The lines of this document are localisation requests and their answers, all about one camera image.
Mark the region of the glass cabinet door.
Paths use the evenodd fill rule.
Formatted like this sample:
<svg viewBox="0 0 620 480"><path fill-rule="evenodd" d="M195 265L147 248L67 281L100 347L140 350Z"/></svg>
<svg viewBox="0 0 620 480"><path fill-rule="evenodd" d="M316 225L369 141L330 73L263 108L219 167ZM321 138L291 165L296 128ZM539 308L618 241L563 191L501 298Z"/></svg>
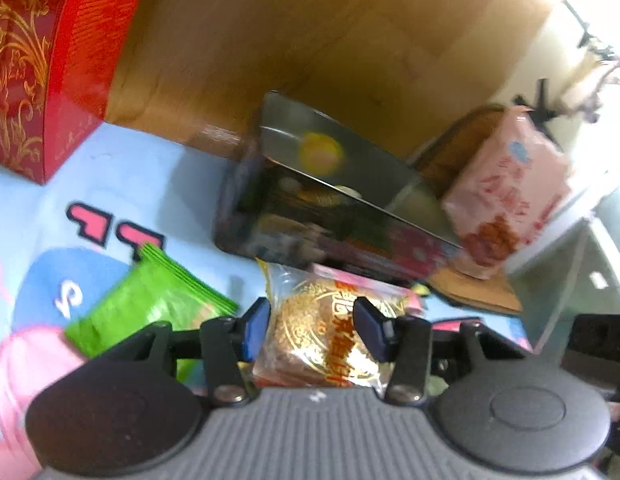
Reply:
<svg viewBox="0 0 620 480"><path fill-rule="evenodd" d="M530 344L560 362L580 314L620 314L620 188L582 197L507 266Z"/></svg>

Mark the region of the red gift box gold pattern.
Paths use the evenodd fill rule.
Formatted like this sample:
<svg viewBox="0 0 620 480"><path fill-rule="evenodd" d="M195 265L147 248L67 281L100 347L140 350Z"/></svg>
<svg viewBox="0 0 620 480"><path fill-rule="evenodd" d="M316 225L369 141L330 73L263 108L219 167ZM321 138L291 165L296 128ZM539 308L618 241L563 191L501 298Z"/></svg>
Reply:
<svg viewBox="0 0 620 480"><path fill-rule="evenodd" d="M44 184L105 119L141 0L0 0L0 166Z"/></svg>

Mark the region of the green snack packet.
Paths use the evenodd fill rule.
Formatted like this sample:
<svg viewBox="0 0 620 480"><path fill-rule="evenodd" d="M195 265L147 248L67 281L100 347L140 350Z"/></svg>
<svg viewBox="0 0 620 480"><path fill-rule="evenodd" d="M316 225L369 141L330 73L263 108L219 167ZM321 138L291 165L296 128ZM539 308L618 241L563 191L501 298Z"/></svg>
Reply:
<svg viewBox="0 0 620 480"><path fill-rule="evenodd" d="M140 261L87 315L66 327L65 337L83 356L95 358L148 324L195 330L211 318L237 312L235 301L146 243Z"/></svg>

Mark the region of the pink fried dough snack bag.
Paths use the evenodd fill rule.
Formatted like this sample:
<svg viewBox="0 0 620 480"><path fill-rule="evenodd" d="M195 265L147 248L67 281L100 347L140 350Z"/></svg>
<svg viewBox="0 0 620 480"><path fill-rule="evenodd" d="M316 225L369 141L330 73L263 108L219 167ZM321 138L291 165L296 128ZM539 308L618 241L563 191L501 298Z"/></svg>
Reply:
<svg viewBox="0 0 620 480"><path fill-rule="evenodd" d="M538 130L529 108L508 108L496 133L481 146L470 171L481 203L498 209L510 226L518 250L536 240L550 214L569 193L569 157Z"/></svg>

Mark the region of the wooden headboard panel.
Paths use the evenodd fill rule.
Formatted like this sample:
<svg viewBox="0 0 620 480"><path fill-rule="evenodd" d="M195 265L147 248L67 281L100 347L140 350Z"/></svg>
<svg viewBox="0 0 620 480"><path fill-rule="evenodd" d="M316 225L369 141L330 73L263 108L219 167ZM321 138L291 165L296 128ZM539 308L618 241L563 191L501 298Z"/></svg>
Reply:
<svg viewBox="0 0 620 480"><path fill-rule="evenodd" d="M142 0L106 118L235 155L276 91L410 155L505 84L544 0Z"/></svg>

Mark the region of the sesame snack clear yellow packet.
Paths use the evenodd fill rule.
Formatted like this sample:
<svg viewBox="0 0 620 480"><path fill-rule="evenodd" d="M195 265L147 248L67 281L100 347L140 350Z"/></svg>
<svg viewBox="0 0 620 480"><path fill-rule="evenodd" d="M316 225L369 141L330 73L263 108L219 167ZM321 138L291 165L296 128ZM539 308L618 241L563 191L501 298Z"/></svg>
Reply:
<svg viewBox="0 0 620 480"><path fill-rule="evenodd" d="M315 264L304 271L260 261L272 307L267 338L252 367L260 386L371 387L385 390L390 364L375 361L354 328L355 299L383 315L420 315L410 289Z"/></svg>

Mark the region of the black sheep wool box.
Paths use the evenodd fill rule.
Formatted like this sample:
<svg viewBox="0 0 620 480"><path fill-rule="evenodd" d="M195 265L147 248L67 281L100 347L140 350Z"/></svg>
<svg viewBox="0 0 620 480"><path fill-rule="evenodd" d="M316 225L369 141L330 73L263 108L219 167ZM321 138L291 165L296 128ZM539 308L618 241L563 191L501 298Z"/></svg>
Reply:
<svg viewBox="0 0 620 480"><path fill-rule="evenodd" d="M213 240L246 258L390 283L424 280L462 250L412 168L276 92L265 95L257 133L226 174Z"/></svg>

